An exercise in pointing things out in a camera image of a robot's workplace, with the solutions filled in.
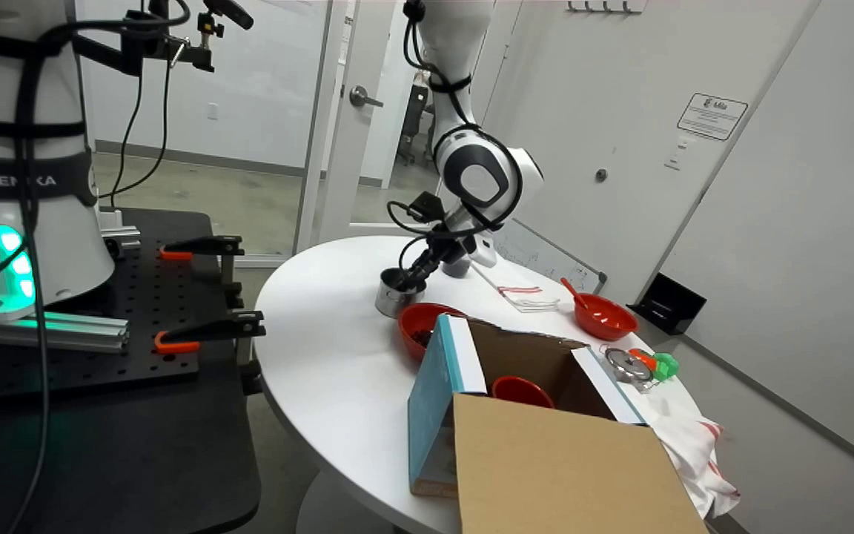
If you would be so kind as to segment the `steel pot lid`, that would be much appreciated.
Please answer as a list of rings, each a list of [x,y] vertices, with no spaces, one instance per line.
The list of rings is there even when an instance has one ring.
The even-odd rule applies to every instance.
[[[651,369],[640,358],[623,349],[609,348],[604,352],[604,358],[620,382],[646,389],[653,381]]]

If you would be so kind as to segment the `white cloth with red stripes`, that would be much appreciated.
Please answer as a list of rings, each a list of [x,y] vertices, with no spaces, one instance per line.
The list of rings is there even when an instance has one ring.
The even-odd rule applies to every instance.
[[[645,398],[649,425],[661,440],[701,519],[731,512],[740,503],[741,494],[724,477],[716,461],[722,426],[658,393]]]

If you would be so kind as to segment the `whiteboard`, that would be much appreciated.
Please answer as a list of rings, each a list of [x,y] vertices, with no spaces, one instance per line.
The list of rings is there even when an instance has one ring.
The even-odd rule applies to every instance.
[[[494,249],[502,258],[536,271],[559,283],[566,278],[580,293],[602,294],[608,277],[519,222],[509,220],[492,235]]]

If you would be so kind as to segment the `steel pot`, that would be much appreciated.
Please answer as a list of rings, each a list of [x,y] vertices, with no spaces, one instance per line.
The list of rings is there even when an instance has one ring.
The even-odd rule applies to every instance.
[[[398,267],[384,269],[380,273],[380,286],[377,287],[375,308],[380,314],[390,318],[399,318],[401,312],[420,302],[426,291],[426,280],[406,280],[406,270]]]

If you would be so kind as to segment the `red bowl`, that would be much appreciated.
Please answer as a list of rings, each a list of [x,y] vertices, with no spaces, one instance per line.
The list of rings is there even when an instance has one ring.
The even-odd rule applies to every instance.
[[[574,319],[590,337],[604,341],[615,342],[638,330],[637,319],[630,311],[596,294],[574,297]]]
[[[442,314],[466,317],[464,312],[434,302],[418,302],[400,312],[397,327],[399,327],[401,342],[406,348],[406,354],[415,363],[420,364],[423,361],[437,318]]]

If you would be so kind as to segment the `clear packet with red stripes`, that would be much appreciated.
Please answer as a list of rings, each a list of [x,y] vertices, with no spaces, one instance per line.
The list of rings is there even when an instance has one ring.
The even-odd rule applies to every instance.
[[[539,286],[498,286],[496,291],[519,312],[550,312],[560,305],[559,297]]]

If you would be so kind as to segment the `black clamp with orange grip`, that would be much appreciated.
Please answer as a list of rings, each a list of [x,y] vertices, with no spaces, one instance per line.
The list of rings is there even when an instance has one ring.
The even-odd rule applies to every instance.
[[[254,357],[254,339],[267,334],[260,311],[231,311],[223,318],[160,331],[153,337],[153,352],[170,359],[176,355],[194,354],[203,343],[231,342],[234,364],[244,395],[263,392],[262,368]]]
[[[242,298],[242,284],[235,280],[235,260],[244,257],[242,237],[237,234],[211,234],[183,241],[166,243],[157,249],[160,260],[191,261],[195,256],[217,257],[219,280],[225,303],[230,309],[245,306]]]

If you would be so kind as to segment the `cardboard box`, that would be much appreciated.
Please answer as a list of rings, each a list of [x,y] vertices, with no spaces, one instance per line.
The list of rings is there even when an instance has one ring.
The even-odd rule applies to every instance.
[[[555,409],[489,395],[502,376]],[[462,534],[709,534],[653,429],[583,342],[437,318],[407,401],[408,482]]]

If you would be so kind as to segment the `coat hook rail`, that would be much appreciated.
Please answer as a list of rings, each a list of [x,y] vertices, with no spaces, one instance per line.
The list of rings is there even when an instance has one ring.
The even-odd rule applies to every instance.
[[[634,15],[644,12],[649,0],[566,0],[572,13]]]

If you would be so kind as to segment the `wall sign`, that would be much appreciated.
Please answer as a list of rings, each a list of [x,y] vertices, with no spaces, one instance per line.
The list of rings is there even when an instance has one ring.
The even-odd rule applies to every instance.
[[[748,109],[748,102],[694,93],[677,121],[677,128],[712,141],[726,142]]]

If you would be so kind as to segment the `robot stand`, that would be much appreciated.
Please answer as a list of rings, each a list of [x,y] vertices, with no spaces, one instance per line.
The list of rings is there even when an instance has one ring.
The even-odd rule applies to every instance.
[[[93,300],[135,322],[129,355],[50,352],[50,434],[16,534],[217,534],[257,513],[262,484],[232,342],[158,355],[153,336],[226,314],[214,257],[157,263],[164,243],[210,234],[203,213],[128,208],[139,256]],[[39,450],[38,349],[0,347],[0,534]]]

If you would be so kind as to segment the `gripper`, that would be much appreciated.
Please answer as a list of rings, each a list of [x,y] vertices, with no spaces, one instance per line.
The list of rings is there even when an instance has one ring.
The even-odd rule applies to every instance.
[[[427,234],[426,249],[414,261],[412,276],[410,271],[397,267],[397,290],[406,293],[413,288],[414,293],[423,293],[427,287],[427,279],[442,263],[453,264],[467,256],[468,252],[459,239],[447,239],[440,233]]]

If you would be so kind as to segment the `black bin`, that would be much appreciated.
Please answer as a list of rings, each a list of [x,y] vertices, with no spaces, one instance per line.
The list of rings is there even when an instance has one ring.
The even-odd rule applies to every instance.
[[[638,317],[674,337],[688,330],[706,303],[707,298],[701,294],[666,274],[657,273],[638,301],[627,307]]]

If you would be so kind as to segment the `red cup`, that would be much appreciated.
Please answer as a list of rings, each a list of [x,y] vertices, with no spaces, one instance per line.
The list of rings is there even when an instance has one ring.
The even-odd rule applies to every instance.
[[[491,385],[489,395],[492,398],[513,403],[524,403],[539,408],[555,409],[555,402],[548,392],[525,378],[519,376],[502,376],[496,378]]]

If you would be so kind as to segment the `red spoon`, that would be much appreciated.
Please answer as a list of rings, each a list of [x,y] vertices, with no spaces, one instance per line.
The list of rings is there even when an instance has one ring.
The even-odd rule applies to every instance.
[[[561,277],[560,284],[562,284],[563,287],[565,287],[566,290],[569,291],[570,294],[572,294],[572,299],[577,307],[581,307],[582,309],[587,309],[589,307],[589,304],[587,304],[587,302],[584,300],[583,295],[580,294],[575,287],[573,287],[572,283],[570,283],[567,278]]]

